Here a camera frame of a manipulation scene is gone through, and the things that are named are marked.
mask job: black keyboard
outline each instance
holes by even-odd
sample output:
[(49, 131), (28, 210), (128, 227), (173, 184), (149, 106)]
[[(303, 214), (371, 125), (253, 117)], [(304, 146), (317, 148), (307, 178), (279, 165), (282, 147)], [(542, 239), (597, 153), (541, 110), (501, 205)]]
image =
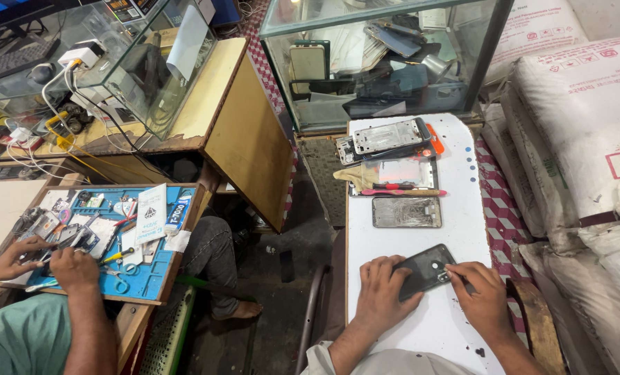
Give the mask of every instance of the black keyboard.
[(54, 39), (44, 44), (35, 43), (30, 47), (5, 53), (0, 56), (0, 78), (30, 69), (36, 64), (45, 63), (56, 51), (58, 45), (60, 45), (60, 39)]

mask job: glass display case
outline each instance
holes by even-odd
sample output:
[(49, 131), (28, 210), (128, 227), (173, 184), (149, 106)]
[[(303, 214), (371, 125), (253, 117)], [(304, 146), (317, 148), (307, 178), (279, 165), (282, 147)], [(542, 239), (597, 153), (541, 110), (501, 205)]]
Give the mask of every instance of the glass display case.
[(272, 0), (259, 31), (297, 132), (472, 111), (513, 0)]
[[(105, 47), (89, 70), (73, 72), (76, 88), (71, 100), (101, 117), (105, 111), (120, 125), (143, 123), (160, 140), (166, 137), (186, 94), (212, 52), (216, 38), (195, 0), (158, 0), (145, 19), (122, 24), (105, 3), (98, 1), (61, 11), (43, 19), (49, 26), (42, 38), (60, 39), (48, 58), (57, 62), (74, 43), (97, 39)], [(0, 112), (38, 135), (53, 114), (41, 97), (43, 85), (29, 71), (0, 78)], [(46, 97), (59, 103), (69, 92), (66, 80), (52, 82)]]

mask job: scissors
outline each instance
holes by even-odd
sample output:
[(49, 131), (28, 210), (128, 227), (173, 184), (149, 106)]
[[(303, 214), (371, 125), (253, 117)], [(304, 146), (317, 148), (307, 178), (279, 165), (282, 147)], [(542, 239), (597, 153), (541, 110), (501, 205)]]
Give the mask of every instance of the scissors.
[(113, 288), (119, 294), (125, 294), (129, 290), (129, 284), (120, 277), (120, 274), (132, 276), (136, 274), (138, 270), (139, 266), (136, 264), (127, 264), (126, 266), (122, 266), (121, 269), (113, 269), (109, 266), (104, 266), (104, 269), (101, 271), (107, 275), (115, 276)]

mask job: screwdriver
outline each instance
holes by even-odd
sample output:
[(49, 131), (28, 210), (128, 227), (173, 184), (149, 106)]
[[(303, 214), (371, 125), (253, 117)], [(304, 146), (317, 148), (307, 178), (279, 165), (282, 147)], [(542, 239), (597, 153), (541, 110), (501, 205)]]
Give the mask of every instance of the screwdriver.
[(102, 267), (102, 266), (104, 266), (106, 263), (108, 263), (108, 262), (110, 262), (110, 261), (112, 261), (112, 260), (120, 259), (120, 258), (122, 258), (123, 256), (126, 256), (127, 254), (131, 254), (131, 253), (133, 253), (133, 252), (134, 252), (134, 248), (129, 248), (129, 249), (125, 250), (125, 251), (122, 251), (122, 252), (119, 252), (119, 253), (115, 254), (114, 256), (109, 256), (109, 257), (108, 257), (108, 258), (106, 258), (105, 260), (100, 261), (100, 262), (99, 262), (99, 266), (100, 266), (100, 267)]

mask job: white desk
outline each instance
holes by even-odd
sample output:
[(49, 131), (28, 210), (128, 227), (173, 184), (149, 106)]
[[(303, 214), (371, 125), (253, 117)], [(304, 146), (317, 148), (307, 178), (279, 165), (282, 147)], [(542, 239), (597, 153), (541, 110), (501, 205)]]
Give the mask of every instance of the white desk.
[[(416, 116), (351, 121), (349, 133), (414, 117)], [(437, 158), (439, 188), (448, 192), (440, 198), (443, 226), (375, 228), (372, 226), (372, 198), (349, 197), (348, 320), (353, 319), (356, 313), (360, 292), (358, 268), (379, 256), (400, 254), (409, 257), (443, 243), (458, 263), (480, 261), (487, 266), (492, 265), (472, 134), (452, 114), (423, 115), (422, 118), (432, 125), (446, 148)], [(426, 292), (416, 311), (380, 337), (372, 347), (372, 352), (390, 348), (439, 354), (475, 374), (504, 374), (495, 355), (476, 330), (467, 323), (450, 284)], [(485, 350), (484, 358), (474, 352), (478, 348)]]

